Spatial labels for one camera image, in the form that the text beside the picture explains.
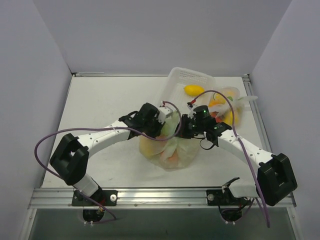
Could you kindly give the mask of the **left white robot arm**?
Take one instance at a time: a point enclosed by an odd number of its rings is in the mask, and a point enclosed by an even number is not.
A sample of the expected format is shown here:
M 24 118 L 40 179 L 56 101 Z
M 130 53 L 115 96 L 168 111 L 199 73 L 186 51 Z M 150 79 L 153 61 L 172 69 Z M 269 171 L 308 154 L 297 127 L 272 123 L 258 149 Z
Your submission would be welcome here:
M 130 140 L 142 133 L 151 138 L 160 136 L 165 120 L 172 112 L 169 107 L 145 103 L 140 110 L 121 116 L 106 130 L 80 136 L 68 133 L 60 140 L 49 163 L 68 186 L 74 186 L 83 193 L 83 200 L 88 205 L 104 204 L 106 195 L 87 174 L 89 158 L 115 143 Z

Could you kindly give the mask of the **aluminium right rail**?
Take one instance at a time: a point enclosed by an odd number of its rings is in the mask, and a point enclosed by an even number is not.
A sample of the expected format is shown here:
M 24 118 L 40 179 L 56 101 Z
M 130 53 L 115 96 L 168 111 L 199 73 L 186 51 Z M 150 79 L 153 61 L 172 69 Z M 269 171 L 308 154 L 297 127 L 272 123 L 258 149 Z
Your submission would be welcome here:
M 257 178 L 262 180 L 262 186 L 279 191 L 287 182 L 285 170 L 287 157 L 282 153 L 275 154 L 272 152 L 258 105 L 254 99 L 250 100 L 249 104 L 262 143 L 262 149 L 254 150 L 248 156 L 252 166 L 259 174 Z

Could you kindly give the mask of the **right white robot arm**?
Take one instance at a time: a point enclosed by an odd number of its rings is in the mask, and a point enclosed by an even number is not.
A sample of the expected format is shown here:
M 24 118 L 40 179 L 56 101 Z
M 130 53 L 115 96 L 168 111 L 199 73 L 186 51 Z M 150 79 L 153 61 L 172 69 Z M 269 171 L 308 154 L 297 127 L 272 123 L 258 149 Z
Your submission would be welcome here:
M 222 200 L 232 205 L 239 198 L 260 198 L 268 206 L 275 206 L 297 189 L 298 183 L 290 159 L 283 153 L 275 155 L 235 133 L 224 122 L 217 122 L 206 105 L 188 103 L 188 114 L 181 117 L 177 136 L 210 142 L 210 148 L 220 147 L 249 166 L 253 182 L 235 177 L 224 184 Z

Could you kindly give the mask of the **green avocado print plastic bag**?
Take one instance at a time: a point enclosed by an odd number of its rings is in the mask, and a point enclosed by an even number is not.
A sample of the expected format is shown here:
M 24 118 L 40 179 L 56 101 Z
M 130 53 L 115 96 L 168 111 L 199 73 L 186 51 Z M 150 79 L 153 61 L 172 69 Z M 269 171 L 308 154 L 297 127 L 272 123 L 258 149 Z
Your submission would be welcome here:
M 178 125 L 179 115 L 175 111 L 165 120 L 157 141 L 139 137 L 139 152 L 154 165 L 168 171 L 188 167 L 197 156 L 200 141 L 180 137 L 163 140 L 173 135 Z

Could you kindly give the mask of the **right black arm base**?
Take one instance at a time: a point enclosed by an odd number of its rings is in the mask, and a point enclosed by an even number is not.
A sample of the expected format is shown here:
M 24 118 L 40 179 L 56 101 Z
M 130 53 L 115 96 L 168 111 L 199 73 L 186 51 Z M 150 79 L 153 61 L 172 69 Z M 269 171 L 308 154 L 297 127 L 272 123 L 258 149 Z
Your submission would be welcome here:
M 237 206 L 242 207 L 248 205 L 251 201 L 246 197 L 234 197 L 229 190 L 222 189 L 207 189 L 206 199 L 208 206 Z

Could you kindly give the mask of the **aluminium front rail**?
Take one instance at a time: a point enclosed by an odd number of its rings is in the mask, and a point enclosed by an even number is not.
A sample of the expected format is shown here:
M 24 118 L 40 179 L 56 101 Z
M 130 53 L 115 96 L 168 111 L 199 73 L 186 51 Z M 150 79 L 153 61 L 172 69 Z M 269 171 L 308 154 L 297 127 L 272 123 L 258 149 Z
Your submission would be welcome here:
M 109 210 L 120 209 L 197 209 L 213 208 L 211 204 L 222 192 L 220 187 L 174 188 L 106 188 L 115 193 Z M 29 209 L 97 209 L 78 197 L 71 187 L 36 188 L 28 205 Z

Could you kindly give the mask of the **aluminium rail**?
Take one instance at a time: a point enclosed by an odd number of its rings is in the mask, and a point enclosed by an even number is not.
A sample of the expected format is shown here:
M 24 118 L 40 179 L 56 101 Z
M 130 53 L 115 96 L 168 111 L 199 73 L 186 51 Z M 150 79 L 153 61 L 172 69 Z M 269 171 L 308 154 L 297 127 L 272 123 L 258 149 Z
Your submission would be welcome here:
M 106 188 L 115 193 L 109 210 L 120 209 L 197 209 L 213 208 L 211 204 L 222 192 L 220 187 L 174 188 Z M 97 209 L 78 197 L 71 187 L 36 188 L 28 205 L 29 209 Z
M 254 99 L 250 100 L 249 104 L 262 143 L 262 149 L 254 150 L 248 156 L 252 166 L 259 174 L 257 178 L 262 180 L 262 186 L 279 191 L 287 182 L 285 170 L 287 157 L 282 153 L 275 154 L 272 152 L 258 105 Z

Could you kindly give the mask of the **yellow fake mango back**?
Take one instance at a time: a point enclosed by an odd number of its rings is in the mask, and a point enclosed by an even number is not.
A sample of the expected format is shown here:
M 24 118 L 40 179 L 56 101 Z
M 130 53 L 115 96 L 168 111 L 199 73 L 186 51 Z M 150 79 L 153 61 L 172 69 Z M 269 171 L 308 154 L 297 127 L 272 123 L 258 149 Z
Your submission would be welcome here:
M 205 89 L 200 85 L 186 85 L 184 88 L 184 92 L 190 97 L 196 97 L 203 93 Z

